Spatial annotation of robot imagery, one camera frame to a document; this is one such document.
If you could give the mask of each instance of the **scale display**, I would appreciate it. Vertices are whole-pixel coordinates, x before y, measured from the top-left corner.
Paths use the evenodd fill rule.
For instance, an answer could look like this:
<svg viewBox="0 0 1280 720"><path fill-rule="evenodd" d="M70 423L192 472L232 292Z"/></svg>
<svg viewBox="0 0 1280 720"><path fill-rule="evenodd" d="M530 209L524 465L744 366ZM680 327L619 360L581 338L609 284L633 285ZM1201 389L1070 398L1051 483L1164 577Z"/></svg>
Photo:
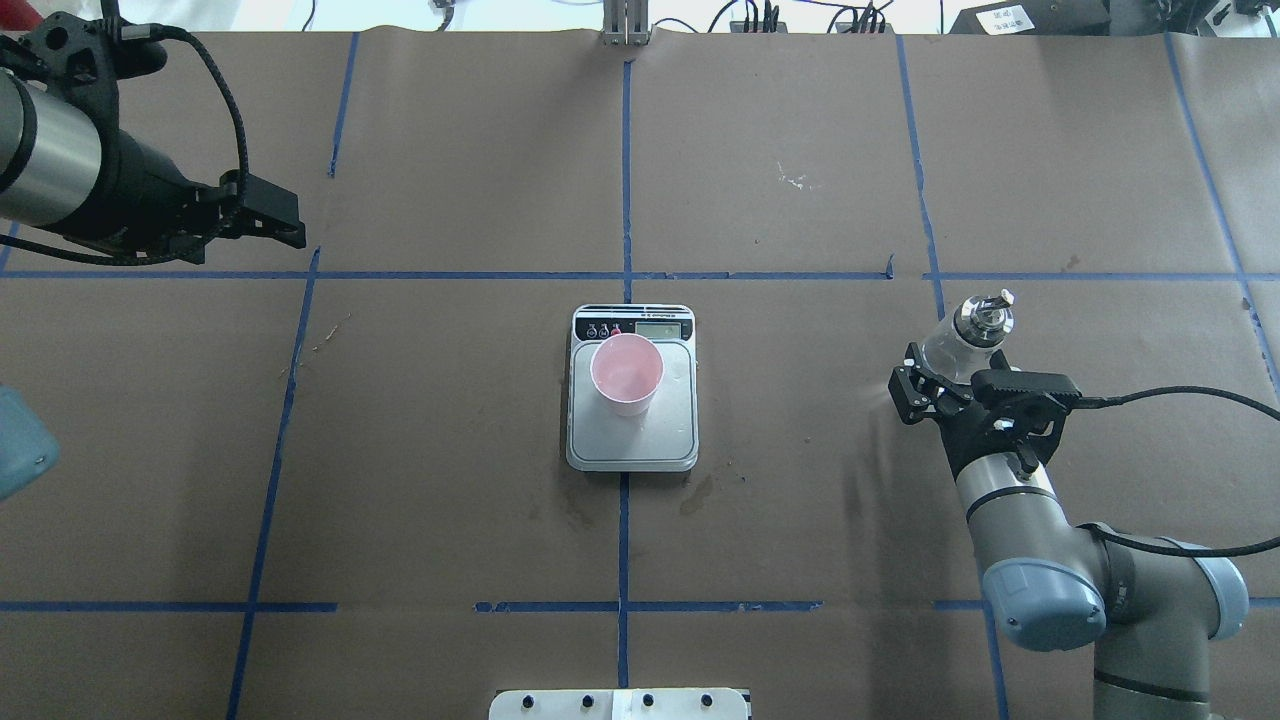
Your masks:
<svg viewBox="0 0 1280 720"><path fill-rule="evenodd" d="M595 348L614 332L658 346L663 379L649 410L616 415L591 384ZM584 305L570 323L568 464L600 473L682 473L698 462L698 355L684 305Z"/></svg>

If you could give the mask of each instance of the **white mounting plate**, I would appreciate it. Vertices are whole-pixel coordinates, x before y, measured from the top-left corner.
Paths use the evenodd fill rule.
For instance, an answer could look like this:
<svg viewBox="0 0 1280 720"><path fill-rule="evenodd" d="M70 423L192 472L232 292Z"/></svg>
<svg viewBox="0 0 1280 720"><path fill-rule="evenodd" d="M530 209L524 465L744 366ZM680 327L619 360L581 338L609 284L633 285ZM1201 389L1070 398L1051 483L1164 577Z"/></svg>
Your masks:
<svg viewBox="0 0 1280 720"><path fill-rule="evenodd" d="M609 410L591 384L591 357L603 340L584 340L584 336L589 337L585 328L595 329L598 324L626 328L637 322L684 322L685 325L681 337L654 338L662 352L662 384L648 411L623 418ZM564 433L568 464L596 473L684 473L691 469L698 462L698 359L692 313L678 305L584 305L573 314L570 334Z"/></svg>
<svg viewBox="0 0 1280 720"><path fill-rule="evenodd" d="M590 707L582 705L585 697ZM750 697L732 688L507 691L493 698L489 720L751 720Z"/></svg>

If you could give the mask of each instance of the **red object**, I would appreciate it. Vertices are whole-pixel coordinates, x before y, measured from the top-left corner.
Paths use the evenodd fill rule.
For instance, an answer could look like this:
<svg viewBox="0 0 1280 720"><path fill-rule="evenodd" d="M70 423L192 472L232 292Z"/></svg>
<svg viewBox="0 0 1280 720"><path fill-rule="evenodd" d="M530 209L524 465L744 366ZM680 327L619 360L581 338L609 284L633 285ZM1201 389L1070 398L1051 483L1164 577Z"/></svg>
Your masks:
<svg viewBox="0 0 1280 720"><path fill-rule="evenodd" d="M0 29L35 29L42 19L26 0L0 0Z"/></svg>

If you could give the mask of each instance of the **white label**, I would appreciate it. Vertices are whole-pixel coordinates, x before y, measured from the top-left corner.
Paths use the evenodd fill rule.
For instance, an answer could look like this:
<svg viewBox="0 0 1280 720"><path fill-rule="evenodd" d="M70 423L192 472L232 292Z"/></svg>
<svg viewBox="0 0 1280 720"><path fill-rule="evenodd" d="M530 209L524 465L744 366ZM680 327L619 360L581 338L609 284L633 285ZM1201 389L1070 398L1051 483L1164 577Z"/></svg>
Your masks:
<svg viewBox="0 0 1280 720"><path fill-rule="evenodd" d="M1024 29L1036 29L1036 26L1027 17L1027 10L1021 5L986 10L977 13L977 18L982 23L982 29L987 31L987 35L1010 35L1023 32Z"/></svg>

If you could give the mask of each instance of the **black band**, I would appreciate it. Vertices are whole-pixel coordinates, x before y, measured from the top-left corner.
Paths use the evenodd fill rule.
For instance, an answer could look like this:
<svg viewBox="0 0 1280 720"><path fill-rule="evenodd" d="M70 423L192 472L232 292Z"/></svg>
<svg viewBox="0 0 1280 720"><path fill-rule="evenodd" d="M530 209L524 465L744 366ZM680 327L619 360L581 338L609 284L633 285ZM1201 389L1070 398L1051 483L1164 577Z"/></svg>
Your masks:
<svg viewBox="0 0 1280 720"><path fill-rule="evenodd" d="M13 160L9 160L9 167L0 172L0 192L9 190L9 186L27 169L31 151L36 147L37 119L36 106L31 104L31 92L20 79L13 76L9 76L9 79L18 88L18 97L22 97L22 140L18 141L18 149L13 154Z"/></svg>
<svg viewBox="0 0 1280 720"><path fill-rule="evenodd" d="M1176 702L1203 702L1208 703L1208 693L1198 693L1196 691L1183 691L1179 688L1166 688L1162 685L1152 685L1148 683L1139 683L1138 680L1130 680L1129 678L1121 678L1120 675L1112 675L1111 673L1103 673L1102 670L1093 670L1093 679L1100 683L1106 683L1108 685L1115 685L1125 691L1133 691L1142 694L1153 694L1156 697L1162 697L1165 700L1172 700Z"/></svg>
<svg viewBox="0 0 1280 720"><path fill-rule="evenodd" d="M966 510L964 514L964 521L968 523L969 518L973 518L973 514L977 512L979 507L991 502L992 500L996 500L997 497L1005 497L1006 495L1024 495L1024 493L1043 495L1044 497L1052 497L1053 500L1057 500L1057 496L1055 496L1053 493L1048 492L1044 488L1038 488L1036 486L1015 486L1015 487L993 489L987 495L979 497L978 500L973 501L973 505L970 505L969 510Z"/></svg>

